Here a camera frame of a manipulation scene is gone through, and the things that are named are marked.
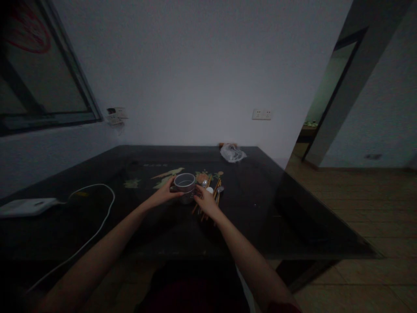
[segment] plastic bag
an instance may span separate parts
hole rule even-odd
[[[220,149],[220,154],[230,163],[236,163],[246,157],[246,153],[232,143],[225,143]]]

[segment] door frame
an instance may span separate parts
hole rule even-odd
[[[356,54],[357,50],[359,49],[359,46],[361,45],[362,40],[363,40],[363,38],[364,38],[367,30],[368,30],[368,27],[366,27],[364,29],[361,29],[360,31],[357,31],[357,32],[355,32],[355,33],[353,33],[353,34],[351,34],[351,35],[349,35],[349,36],[347,36],[347,37],[345,37],[343,39],[340,39],[336,43],[336,45],[334,46],[333,52],[335,52],[335,51],[337,51],[337,50],[339,50],[341,48],[344,48],[344,47],[346,47],[346,46],[348,46],[348,45],[356,42],[356,45],[353,48],[352,53],[351,53],[349,59],[347,60],[346,65],[344,66],[343,72],[340,75],[339,81],[336,84],[336,87],[334,88],[333,93],[331,94],[330,100],[327,103],[327,106],[326,106],[326,108],[325,108],[325,110],[323,112],[323,115],[321,116],[321,119],[318,122],[316,132],[315,132],[315,134],[314,134],[314,136],[312,137],[311,140],[307,140],[308,147],[307,147],[307,149],[306,149],[306,151],[305,151],[305,153],[304,153],[304,155],[303,155],[303,157],[301,159],[301,162],[304,162],[305,157],[307,156],[308,152],[310,151],[310,148],[311,148],[314,140],[317,137],[318,131],[320,130],[320,127],[321,127],[324,119],[326,118],[327,113],[329,112],[329,109],[330,109],[330,107],[331,107],[331,105],[333,103],[333,100],[335,99],[335,97],[336,97],[336,95],[337,95],[337,93],[339,91],[339,88],[342,85],[343,79],[346,76],[346,73],[348,72],[348,70],[349,70],[349,68],[350,68],[350,66],[352,64],[353,58],[355,57],[355,54]]]

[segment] hand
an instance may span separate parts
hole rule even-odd
[[[168,200],[178,198],[182,196],[183,192],[171,192],[170,187],[174,182],[175,176],[171,177],[165,185],[158,189],[153,195],[151,195],[143,204],[146,204],[149,209],[156,207],[160,204],[167,202]]]
[[[204,213],[210,216],[215,222],[218,222],[223,216],[223,212],[218,208],[213,195],[199,185],[195,187],[197,188],[197,192],[202,195],[202,198],[200,199],[198,196],[194,196],[194,200]]]

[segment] doorway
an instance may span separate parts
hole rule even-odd
[[[296,142],[296,154],[304,161],[316,135],[336,97],[356,51],[366,33],[366,28],[339,40],[333,50],[320,86],[308,111]]]

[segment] bird painting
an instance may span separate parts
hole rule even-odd
[[[162,180],[159,182],[159,183],[157,183],[154,187],[153,187],[153,189],[159,189],[159,188],[161,188],[163,185],[165,185],[166,184],[166,182],[171,178],[172,176],[167,176],[167,177],[165,177],[165,178],[162,178]]]
[[[167,175],[174,176],[174,175],[180,173],[182,170],[185,170],[185,168],[184,167],[180,167],[180,168],[177,168],[175,170],[170,170],[170,171],[168,171],[166,173],[163,173],[163,174],[160,174],[158,176],[152,177],[151,179],[160,178],[160,177],[164,177],[164,176],[167,176]]]

